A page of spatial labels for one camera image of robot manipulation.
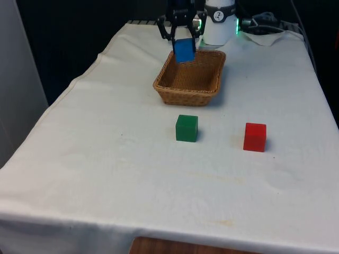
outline blue cube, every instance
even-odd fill
[[[176,62],[188,62],[194,60],[194,48],[192,39],[175,41],[174,53]]]

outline black background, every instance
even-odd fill
[[[250,15],[273,12],[296,22],[289,0],[240,0]],[[81,75],[128,20],[155,20],[166,0],[17,0],[49,104]],[[196,0],[203,8],[204,0]],[[339,123],[338,0],[295,0],[318,68],[318,78]]]

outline red cube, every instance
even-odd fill
[[[246,123],[244,150],[264,152],[266,144],[266,124]]]

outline cube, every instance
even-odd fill
[[[194,60],[194,41],[192,39],[176,40],[174,43],[174,54],[176,62],[188,62]]]
[[[244,150],[264,152],[266,144],[266,124],[246,123]]]
[[[179,115],[175,125],[177,141],[196,142],[198,135],[198,117]]]

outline white cylinder device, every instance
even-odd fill
[[[205,8],[208,17],[204,42],[209,45],[224,45],[237,32],[235,0],[206,0]]]

